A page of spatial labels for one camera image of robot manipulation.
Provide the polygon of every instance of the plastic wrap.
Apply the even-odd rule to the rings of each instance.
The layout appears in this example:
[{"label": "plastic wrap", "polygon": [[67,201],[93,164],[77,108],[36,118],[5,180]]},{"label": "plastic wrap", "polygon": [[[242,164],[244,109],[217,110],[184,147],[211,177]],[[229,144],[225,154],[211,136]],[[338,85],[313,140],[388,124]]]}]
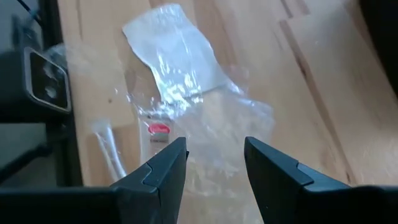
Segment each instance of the plastic wrap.
[{"label": "plastic wrap", "polygon": [[[132,92],[118,85],[104,89],[112,89],[137,111],[139,136],[131,137],[140,141],[140,162],[146,162],[175,138],[186,137],[190,155],[178,222],[262,223],[249,185],[243,147],[246,136],[269,141],[274,126],[272,108],[247,96],[247,71],[217,64],[210,44],[192,28],[178,5],[158,8],[139,18],[140,22],[128,25],[136,34],[126,34],[130,32],[127,26],[124,32],[134,53],[152,70],[161,98],[158,100],[156,91],[148,91],[150,78],[139,74]],[[173,44],[166,47],[163,37]],[[67,47],[65,53],[59,46],[50,53],[51,57],[63,56],[61,64],[65,63],[65,54],[72,53],[68,68],[80,73],[95,75],[92,67],[109,74],[119,72],[116,63],[109,65],[94,50],[82,54],[81,49]],[[117,148],[111,122],[105,118],[93,121],[91,126],[112,179],[123,178],[130,161]]]},{"label": "plastic wrap", "polygon": [[134,53],[152,70],[162,101],[171,103],[226,82],[206,37],[178,4],[166,4],[123,27]]}]

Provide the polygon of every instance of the white paper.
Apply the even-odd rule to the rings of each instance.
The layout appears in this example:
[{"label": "white paper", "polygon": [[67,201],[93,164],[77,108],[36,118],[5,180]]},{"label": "white paper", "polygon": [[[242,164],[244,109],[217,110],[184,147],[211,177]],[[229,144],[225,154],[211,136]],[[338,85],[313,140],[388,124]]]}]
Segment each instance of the white paper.
[{"label": "white paper", "polygon": [[166,4],[123,27],[133,52],[154,75],[162,101],[171,103],[227,82],[206,37],[178,4]]}]

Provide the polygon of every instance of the black tool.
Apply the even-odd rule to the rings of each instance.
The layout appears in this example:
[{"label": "black tool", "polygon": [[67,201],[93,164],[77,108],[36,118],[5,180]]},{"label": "black tool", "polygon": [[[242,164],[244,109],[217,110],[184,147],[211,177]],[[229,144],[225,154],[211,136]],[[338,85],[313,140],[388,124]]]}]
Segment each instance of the black tool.
[{"label": "black tool", "polygon": [[397,223],[398,187],[353,187],[247,137],[244,158],[264,223]]},{"label": "black tool", "polygon": [[0,189],[4,223],[175,224],[188,153],[178,138],[110,187]]}]

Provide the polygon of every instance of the wooden surface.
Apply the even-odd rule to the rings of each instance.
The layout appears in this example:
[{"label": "wooden surface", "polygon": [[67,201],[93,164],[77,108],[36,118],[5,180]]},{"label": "wooden surface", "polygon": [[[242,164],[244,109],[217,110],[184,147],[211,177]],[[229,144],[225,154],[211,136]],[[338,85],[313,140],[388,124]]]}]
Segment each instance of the wooden surface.
[{"label": "wooden surface", "polygon": [[[355,0],[174,2],[211,42],[220,64],[249,70],[250,96],[274,108],[272,146],[351,185],[398,184],[397,100]],[[157,94],[121,28],[167,1],[58,3],[65,42],[99,52],[94,68],[71,72],[70,79],[84,183],[108,185],[91,123],[108,118],[117,138],[127,138],[118,146],[133,170],[137,118],[123,93],[137,91],[139,75],[148,77],[145,91]]]}]

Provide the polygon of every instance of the clear plastic bag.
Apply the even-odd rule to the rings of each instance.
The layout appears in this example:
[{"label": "clear plastic bag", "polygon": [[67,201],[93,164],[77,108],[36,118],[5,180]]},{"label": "clear plastic bag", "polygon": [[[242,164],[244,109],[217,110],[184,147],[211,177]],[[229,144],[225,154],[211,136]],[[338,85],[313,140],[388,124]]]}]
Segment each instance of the clear plastic bag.
[{"label": "clear plastic bag", "polygon": [[[178,7],[168,7],[168,10],[164,11],[168,20],[172,21],[173,15],[177,16],[177,19],[186,19],[185,16],[181,16],[179,9],[177,12],[174,11],[175,13],[171,9]],[[157,11],[157,22],[161,23],[163,17],[159,12],[162,10]],[[179,33],[180,29],[184,28],[185,26],[174,26],[171,30]],[[156,42],[148,41],[145,44],[150,45],[147,47],[153,50],[152,54],[160,53],[156,60],[146,63],[151,67],[155,78],[158,75],[158,81],[164,83],[162,88],[157,84],[159,91],[166,93],[163,98],[158,97],[159,92],[149,90],[148,86],[151,85],[148,82],[153,82],[151,77],[137,75],[132,92],[127,92],[127,88],[118,85],[115,79],[111,82],[98,80],[95,77],[97,72],[111,75],[120,72],[121,67],[117,62],[109,64],[114,60],[99,57],[95,50],[87,46],[58,46],[49,54],[51,57],[60,55],[60,58],[54,60],[59,60],[61,65],[64,63],[64,67],[65,55],[68,55],[69,70],[89,74],[93,84],[101,85],[101,89],[113,92],[115,98],[125,101],[136,110],[139,136],[132,138],[139,139],[141,150],[137,156],[141,164],[175,138],[187,138],[190,155],[179,223],[262,223],[248,181],[243,147],[246,136],[269,141],[274,126],[272,108],[247,96],[249,76],[244,69],[221,68],[218,64],[213,64],[211,58],[210,63],[204,63],[210,67],[209,69],[197,70],[197,67],[191,64],[183,68],[184,72],[179,73],[179,63],[168,60],[170,55],[165,54],[168,51],[157,49],[153,45],[157,44]],[[192,49],[191,46],[192,44],[187,43],[184,45],[187,52],[201,52],[200,49]],[[213,53],[210,45],[205,47],[206,54]],[[186,62],[194,60],[195,55],[188,55],[190,58]],[[214,82],[210,85],[211,88],[206,90],[202,88],[203,82],[199,82],[203,72],[210,72],[212,80],[221,81]],[[188,75],[189,82],[181,82],[178,78],[179,81],[174,83],[172,80],[175,79],[168,77],[170,74]],[[123,178],[129,172],[126,166],[131,161],[123,158],[117,147],[112,122],[104,117],[92,121],[91,126],[112,179],[117,181]]]},{"label": "clear plastic bag", "polygon": [[226,83],[206,37],[178,4],[165,4],[123,27],[133,52],[152,70],[162,101],[171,103]]},{"label": "clear plastic bag", "polygon": [[[246,78],[237,67],[225,69],[231,80],[245,88]],[[264,142],[270,138],[274,120],[272,108],[251,100],[234,82],[203,93],[196,99],[179,104],[150,103],[153,108],[137,104],[141,95],[132,95],[139,112],[141,162],[154,156],[167,144],[151,141],[152,124],[166,124],[167,142],[179,136],[187,138],[190,156],[179,223],[261,223],[246,173],[243,146],[246,136]]]}]

